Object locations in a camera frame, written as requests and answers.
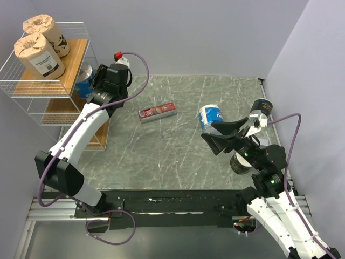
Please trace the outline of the blue paper roll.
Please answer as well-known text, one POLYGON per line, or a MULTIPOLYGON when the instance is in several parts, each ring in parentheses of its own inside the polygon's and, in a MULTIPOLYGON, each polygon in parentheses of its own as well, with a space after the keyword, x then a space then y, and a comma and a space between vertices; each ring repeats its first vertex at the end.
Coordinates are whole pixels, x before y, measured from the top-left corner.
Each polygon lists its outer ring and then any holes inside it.
POLYGON ((92 93, 91 82, 93 76, 92 66, 89 63, 83 62, 75 84, 75 90, 81 99, 87 99, 92 93))
POLYGON ((210 104, 201 107, 198 116, 203 133, 221 135, 221 133, 211 125, 213 122, 223 122, 222 113, 217 105, 210 104))

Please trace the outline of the brown roll with label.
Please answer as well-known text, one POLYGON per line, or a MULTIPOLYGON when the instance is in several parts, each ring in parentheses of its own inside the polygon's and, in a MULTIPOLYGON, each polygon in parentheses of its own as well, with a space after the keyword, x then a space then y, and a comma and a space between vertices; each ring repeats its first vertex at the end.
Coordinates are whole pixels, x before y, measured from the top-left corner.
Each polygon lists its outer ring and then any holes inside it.
POLYGON ((33 33, 16 41, 14 53, 34 79, 54 80, 65 72, 63 62, 41 33, 33 33))

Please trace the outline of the brown roll with cartoon print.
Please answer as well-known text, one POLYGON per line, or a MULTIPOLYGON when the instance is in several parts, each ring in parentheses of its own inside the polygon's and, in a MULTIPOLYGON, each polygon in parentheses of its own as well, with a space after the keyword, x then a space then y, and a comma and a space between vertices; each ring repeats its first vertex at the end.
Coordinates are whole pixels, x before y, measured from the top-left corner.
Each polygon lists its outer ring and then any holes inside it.
POLYGON ((27 34, 41 33, 50 43, 58 57, 64 57, 70 52, 63 32, 55 20, 46 14, 29 18, 23 22, 23 30, 27 34))

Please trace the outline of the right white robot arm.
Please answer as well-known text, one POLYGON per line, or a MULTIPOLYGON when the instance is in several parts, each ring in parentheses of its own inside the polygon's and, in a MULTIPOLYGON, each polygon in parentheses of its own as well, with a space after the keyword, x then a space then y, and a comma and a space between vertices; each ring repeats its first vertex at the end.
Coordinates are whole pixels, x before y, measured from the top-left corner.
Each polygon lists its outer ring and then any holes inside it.
POLYGON ((338 250, 328 246, 314 230, 287 182, 290 155, 282 146, 260 148, 253 141, 252 136, 271 122, 255 119, 253 126, 243 128, 247 121, 213 122, 219 133, 202 134, 215 155, 236 151, 257 171, 252 175, 254 187, 236 195, 237 212, 254 216, 287 258, 340 258, 338 250))

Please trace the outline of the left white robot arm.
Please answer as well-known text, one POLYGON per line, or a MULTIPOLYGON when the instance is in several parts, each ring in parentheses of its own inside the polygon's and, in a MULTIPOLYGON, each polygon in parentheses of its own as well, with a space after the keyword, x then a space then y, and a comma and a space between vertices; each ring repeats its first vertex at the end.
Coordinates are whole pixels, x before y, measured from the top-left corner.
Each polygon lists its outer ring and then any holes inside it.
POLYGON ((108 121, 123 103, 109 103, 128 97, 127 88, 132 83, 128 61, 118 60, 110 66, 100 65, 92 82, 92 92, 63 138, 48 152, 39 151, 35 163, 40 177, 38 194, 49 186, 64 195, 87 204, 87 210, 95 217, 107 210, 106 194, 90 186, 77 170, 78 161, 99 128, 108 121))

